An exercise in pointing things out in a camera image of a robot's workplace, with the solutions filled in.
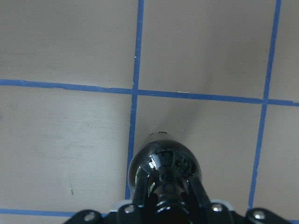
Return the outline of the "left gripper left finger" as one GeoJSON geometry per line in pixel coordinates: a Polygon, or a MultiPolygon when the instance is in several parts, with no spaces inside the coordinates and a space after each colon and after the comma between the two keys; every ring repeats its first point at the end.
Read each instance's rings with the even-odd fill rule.
{"type": "Polygon", "coordinates": [[[152,203],[148,190],[148,174],[142,168],[135,175],[135,191],[132,200],[134,215],[141,224],[149,224],[151,221],[152,203]]]}

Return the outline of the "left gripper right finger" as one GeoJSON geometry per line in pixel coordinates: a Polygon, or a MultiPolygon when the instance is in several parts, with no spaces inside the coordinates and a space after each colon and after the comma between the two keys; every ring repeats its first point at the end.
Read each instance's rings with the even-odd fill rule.
{"type": "Polygon", "coordinates": [[[193,175],[187,182],[189,220],[192,224],[215,224],[214,203],[209,199],[201,181],[193,175]]]}

